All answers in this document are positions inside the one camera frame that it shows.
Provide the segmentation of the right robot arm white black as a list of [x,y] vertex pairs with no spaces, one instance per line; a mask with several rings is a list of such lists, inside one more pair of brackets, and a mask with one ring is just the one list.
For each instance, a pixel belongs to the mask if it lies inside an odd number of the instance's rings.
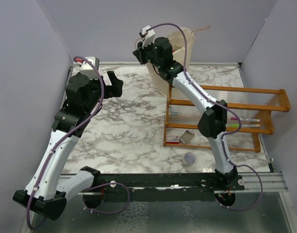
[[236,167],[230,162],[226,142],[227,103],[218,101],[205,92],[186,68],[173,58],[172,45],[168,38],[158,37],[154,41],[142,40],[137,43],[133,55],[140,64],[157,67],[159,76],[181,91],[201,114],[199,132],[208,139],[215,160],[216,184],[222,190],[231,188],[238,177]]

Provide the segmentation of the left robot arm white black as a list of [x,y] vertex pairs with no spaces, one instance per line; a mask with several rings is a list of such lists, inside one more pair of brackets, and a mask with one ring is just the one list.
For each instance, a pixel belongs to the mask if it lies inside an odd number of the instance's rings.
[[57,220],[66,204],[81,191],[91,192],[100,187],[100,171],[85,166],[63,183],[58,183],[65,163],[81,138],[92,114],[99,111],[101,98],[121,97],[123,81],[113,71],[107,75],[111,84],[100,84],[78,72],[66,86],[66,100],[55,115],[50,140],[44,157],[31,181],[17,190],[13,200],[29,211]]

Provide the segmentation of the red white small box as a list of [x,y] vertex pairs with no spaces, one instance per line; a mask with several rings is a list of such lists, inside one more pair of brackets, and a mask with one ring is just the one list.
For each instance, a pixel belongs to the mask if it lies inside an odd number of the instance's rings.
[[166,143],[179,144],[180,143],[180,137],[177,136],[177,135],[167,135],[166,136]]

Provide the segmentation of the grey open small carton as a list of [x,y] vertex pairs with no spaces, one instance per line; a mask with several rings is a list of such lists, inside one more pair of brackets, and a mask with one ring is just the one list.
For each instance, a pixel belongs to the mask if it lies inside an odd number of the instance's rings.
[[191,131],[189,130],[186,130],[182,136],[179,138],[179,141],[182,143],[182,144],[189,144],[191,142],[191,140],[195,137],[195,134],[192,133]]

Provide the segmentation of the green marker pen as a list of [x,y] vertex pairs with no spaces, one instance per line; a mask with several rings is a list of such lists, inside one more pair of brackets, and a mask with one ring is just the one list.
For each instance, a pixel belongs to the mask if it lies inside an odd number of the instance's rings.
[[[238,128],[239,124],[230,124],[229,127]],[[241,124],[242,128],[259,128],[261,124]]]

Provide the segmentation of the wooden tiered rack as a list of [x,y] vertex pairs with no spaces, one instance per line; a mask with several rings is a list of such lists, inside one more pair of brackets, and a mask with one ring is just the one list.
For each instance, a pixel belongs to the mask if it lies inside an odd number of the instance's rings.
[[[217,100],[225,100],[228,108],[238,114],[240,118],[260,119],[261,122],[242,121],[242,124],[261,124],[259,128],[241,128],[235,133],[230,124],[238,124],[237,120],[230,120],[234,117],[229,113],[227,116],[226,130],[232,132],[228,135],[227,143],[230,150],[249,151],[259,153],[261,151],[260,135],[273,134],[274,126],[271,113],[289,112],[291,104],[283,89],[256,89],[243,87],[224,87],[204,85],[203,89]],[[164,124],[164,146],[202,148],[209,149],[208,140],[202,136],[197,124],[201,118],[194,104],[188,100],[178,89],[170,87],[168,90],[165,124]],[[166,143],[167,135],[177,135],[179,137],[189,130],[195,137],[189,144],[169,144]]]

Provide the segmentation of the aluminium frame rail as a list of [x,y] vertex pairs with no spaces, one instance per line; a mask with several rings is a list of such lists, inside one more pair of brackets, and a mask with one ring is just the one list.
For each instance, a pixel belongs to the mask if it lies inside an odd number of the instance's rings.
[[282,173],[238,173],[234,180],[221,181],[215,173],[117,173],[101,174],[98,184],[123,184],[130,189],[154,188],[157,190],[175,190],[199,188],[201,191],[248,191],[280,192],[287,185]]

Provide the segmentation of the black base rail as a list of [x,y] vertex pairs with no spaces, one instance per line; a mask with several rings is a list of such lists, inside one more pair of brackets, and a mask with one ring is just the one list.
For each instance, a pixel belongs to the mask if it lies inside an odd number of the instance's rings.
[[242,191],[237,172],[223,177],[214,173],[126,173],[97,175],[83,201],[88,208],[106,202],[214,201],[215,192]]

